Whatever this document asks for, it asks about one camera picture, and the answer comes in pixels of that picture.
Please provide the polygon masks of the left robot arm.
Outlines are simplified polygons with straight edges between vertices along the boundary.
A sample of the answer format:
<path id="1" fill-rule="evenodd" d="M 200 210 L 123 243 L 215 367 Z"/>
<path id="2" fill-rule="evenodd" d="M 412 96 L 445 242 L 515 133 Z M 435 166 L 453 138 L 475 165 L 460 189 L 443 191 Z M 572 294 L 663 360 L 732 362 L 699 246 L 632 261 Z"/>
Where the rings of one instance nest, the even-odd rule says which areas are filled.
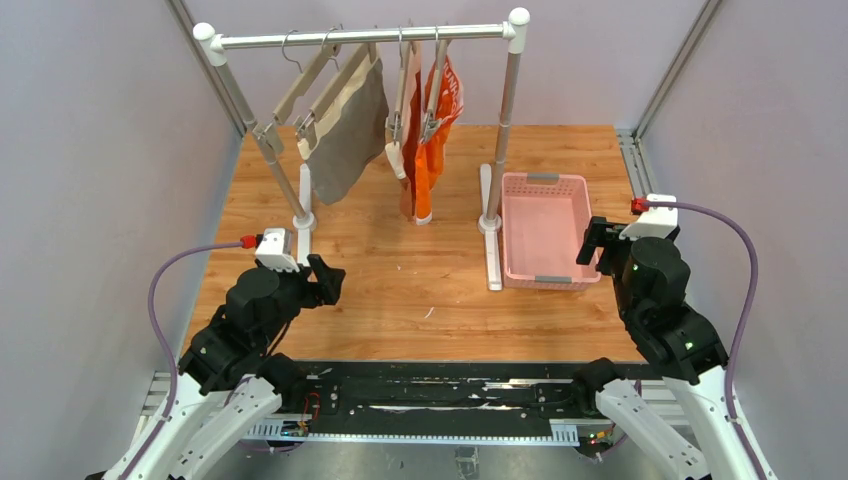
<path id="1" fill-rule="evenodd" d="M 316 254 L 307 261 L 238 277 L 176 363 L 154 418 L 95 478 L 203 479 L 260 420 L 304 399 L 305 372 L 274 345 L 303 310 L 335 305 L 346 277 Z"/>

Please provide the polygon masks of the grey underwear white waistband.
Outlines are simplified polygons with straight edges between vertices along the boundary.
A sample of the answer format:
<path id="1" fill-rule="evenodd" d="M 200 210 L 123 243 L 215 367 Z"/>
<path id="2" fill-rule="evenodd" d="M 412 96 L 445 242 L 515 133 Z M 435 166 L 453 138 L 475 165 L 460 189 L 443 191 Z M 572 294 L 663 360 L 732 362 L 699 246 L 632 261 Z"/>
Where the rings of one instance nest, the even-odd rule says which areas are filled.
<path id="1" fill-rule="evenodd" d="M 312 189 L 323 204 L 340 202 L 365 167 L 382 154 L 387 116 L 383 62 L 364 59 L 316 122 L 315 144 L 305 139 L 298 143 Z"/>

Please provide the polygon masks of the brown underwear white waistband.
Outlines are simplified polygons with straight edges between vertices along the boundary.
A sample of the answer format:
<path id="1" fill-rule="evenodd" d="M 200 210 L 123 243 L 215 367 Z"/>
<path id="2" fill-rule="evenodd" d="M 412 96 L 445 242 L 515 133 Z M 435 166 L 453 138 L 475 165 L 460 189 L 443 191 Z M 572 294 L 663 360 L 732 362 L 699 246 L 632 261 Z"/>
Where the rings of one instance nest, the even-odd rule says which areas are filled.
<path id="1" fill-rule="evenodd" d="M 406 177 L 401 181 L 400 211 L 408 220 L 412 220 L 415 212 L 415 155 L 422 115 L 421 48 L 418 42 L 412 42 L 410 47 L 401 114 L 401 158 Z"/>

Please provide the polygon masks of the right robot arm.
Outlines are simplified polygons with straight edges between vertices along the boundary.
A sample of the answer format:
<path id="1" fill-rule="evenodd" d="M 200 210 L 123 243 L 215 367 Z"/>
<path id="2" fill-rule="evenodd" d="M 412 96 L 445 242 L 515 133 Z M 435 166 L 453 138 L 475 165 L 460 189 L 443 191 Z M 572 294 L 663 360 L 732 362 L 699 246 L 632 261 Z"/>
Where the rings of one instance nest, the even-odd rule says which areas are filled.
<path id="1" fill-rule="evenodd" d="M 596 268 L 613 281 L 619 317 L 696 440 L 686 440 L 656 413 L 607 358 L 575 374 L 577 405 L 620 427 L 668 479 L 774 478 L 727 383 L 730 355 L 712 323 L 685 301 L 690 268 L 673 233 L 630 238 L 626 231 L 624 224 L 593 217 L 577 262 L 587 265 L 603 251 Z"/>

